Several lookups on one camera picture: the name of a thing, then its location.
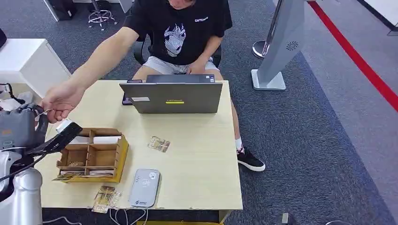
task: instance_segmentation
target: stool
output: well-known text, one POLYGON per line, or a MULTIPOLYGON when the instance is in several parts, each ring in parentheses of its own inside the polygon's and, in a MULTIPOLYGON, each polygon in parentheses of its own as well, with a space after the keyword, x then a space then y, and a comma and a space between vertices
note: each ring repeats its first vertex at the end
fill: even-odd
POLYGON ((98 4, 97 4, 96 0, 91 0, 91 2, 94 5, 95 11, 88 16, 89 28, 92 27, 91 23, 99 23, 101 30, 104 31, 105 29, 102 27, 102 23, 108 21, 109 19, 113 20, 114 24, 117 24, 116 20, 112 16, 111 11, 100 10, 98 8, 98 4))

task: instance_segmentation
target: black t-shirt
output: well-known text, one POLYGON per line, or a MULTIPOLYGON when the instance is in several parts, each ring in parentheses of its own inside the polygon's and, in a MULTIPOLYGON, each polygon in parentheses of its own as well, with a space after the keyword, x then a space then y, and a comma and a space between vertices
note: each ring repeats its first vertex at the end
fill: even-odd
POLYGON ((232 19, 228 0, 196 0, 181 10, 172 8, 168 0, 135 0, 124 26, 140 38, 153 34, 152 56, 188 65, 203 53, 211 36, 224 36, 232 19))

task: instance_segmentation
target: laptop lid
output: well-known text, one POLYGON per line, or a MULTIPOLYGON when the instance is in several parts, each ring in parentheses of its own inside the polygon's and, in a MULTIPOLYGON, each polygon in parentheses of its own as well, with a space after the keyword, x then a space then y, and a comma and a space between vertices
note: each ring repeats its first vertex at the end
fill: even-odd
POLYGON ((139 113, 216 113, 222 83, 121 83, 139 113))

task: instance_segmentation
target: black sneaker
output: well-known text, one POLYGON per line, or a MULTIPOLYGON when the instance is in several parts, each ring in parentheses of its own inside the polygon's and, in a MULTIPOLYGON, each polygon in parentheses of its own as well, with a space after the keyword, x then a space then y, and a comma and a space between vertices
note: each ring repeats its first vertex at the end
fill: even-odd
POLYGON ((240 152, 237 154, 237 162, 246 166, 249 170, 258 172, 265 170, 265 164, 254 157, 248 149, 245 149, 244 153, 240 152))

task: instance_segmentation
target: laptop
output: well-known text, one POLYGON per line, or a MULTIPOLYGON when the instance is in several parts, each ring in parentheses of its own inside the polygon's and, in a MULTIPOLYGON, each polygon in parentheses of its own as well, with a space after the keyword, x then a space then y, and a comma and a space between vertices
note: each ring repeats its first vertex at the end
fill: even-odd
POLYGON ((121 83, 139 113, 216 113, 222 83, 214 75, 149 75, 146 83, 121 83))

